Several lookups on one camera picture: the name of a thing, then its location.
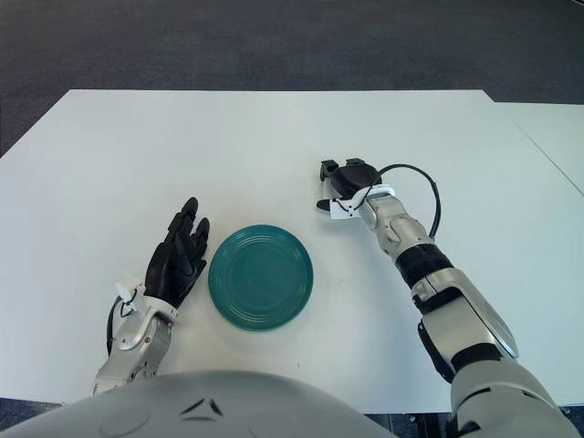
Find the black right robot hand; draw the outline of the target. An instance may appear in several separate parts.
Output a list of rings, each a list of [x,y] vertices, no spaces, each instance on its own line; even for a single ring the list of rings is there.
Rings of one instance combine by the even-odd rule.
[[[359,203],[355,195],[368,188],[378,171],[359,158],[347,159],[344,165],[334,160],[325,160],[320,164],[319,178],[323,183],[323,198],[318,200],[316,208],[331,219],[350,219],[359,214],[354,207]]]

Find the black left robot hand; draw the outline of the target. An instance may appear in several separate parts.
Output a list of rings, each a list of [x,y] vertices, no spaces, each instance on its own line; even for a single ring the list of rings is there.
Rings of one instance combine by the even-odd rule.
[[[205,217],[193,230],[198,210],[189,198],[172,219],[168,234],[156,247],[145,275],[145,295],[178,309],[206,266],[210,222]]]

